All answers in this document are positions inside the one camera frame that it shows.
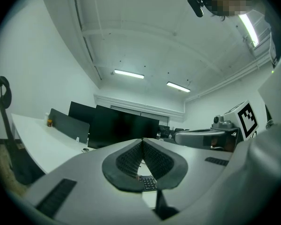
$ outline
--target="small bottle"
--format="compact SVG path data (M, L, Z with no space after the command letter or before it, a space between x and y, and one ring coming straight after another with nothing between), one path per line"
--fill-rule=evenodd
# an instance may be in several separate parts
M48 119L48 121L47 121L47 126L48 126L48 127L52 127L52 120L51 120L51 119Z
M48 122L48 119L49 119L49 113L45 113L45 118L44 118L44 124L47 125L47 122Z

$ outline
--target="keyboard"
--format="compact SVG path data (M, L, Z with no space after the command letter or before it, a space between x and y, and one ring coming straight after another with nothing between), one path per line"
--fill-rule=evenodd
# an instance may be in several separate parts
M139 181L144 185L144 192L157 190L157 182L152 176L139 175Z

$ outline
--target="floor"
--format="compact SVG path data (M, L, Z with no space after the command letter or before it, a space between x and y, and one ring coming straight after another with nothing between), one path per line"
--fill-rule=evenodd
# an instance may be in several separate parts
M24 149L22 144L18 144L18 148ZM12 191L19 196L23 196L28 189L28 186L19 183L15 179L13 171L10 170L9 154L4 144L0 144L0 180L6 190Z

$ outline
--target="black monitor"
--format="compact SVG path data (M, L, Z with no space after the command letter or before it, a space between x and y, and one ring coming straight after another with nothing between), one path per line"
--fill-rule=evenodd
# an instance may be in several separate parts
M89 130L89 147L101 148L135 138L156 138L159 120L97 105Z
M94 107L89 107L79 103L71 102L69 109L69 117L83 121L91 125L96 114Z

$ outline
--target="white desk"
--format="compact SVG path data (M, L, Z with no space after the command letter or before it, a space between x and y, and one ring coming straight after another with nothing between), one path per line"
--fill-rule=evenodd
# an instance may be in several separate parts
M16 130L27 152L44 173L50 173L67 160L82 154L83 148L88 148L87 144L78 143L55 128L46 126L43 119L11 115L13 135ZM145 164L140 164L138 174L149 176L151 172ZM143 200L150 208L155 207L156 196L156 191L142 193Z

